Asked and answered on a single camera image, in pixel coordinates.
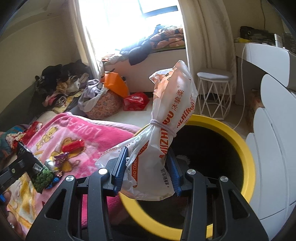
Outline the left hand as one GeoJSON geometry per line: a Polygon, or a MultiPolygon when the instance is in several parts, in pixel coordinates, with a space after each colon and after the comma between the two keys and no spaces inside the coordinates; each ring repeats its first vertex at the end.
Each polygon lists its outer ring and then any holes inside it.
{"type": "Polygon", "coordinates": [[[21,224],[17,221],[15,215],[8,211],[7,205],[11,200],[11,191],[6,191],[5,193],[1,194],[1,208],[4,210],[4,216],[6,217],[7,221],[14,229],[14,231],[20,236],[23,237],[23,229],[21,224]]]}

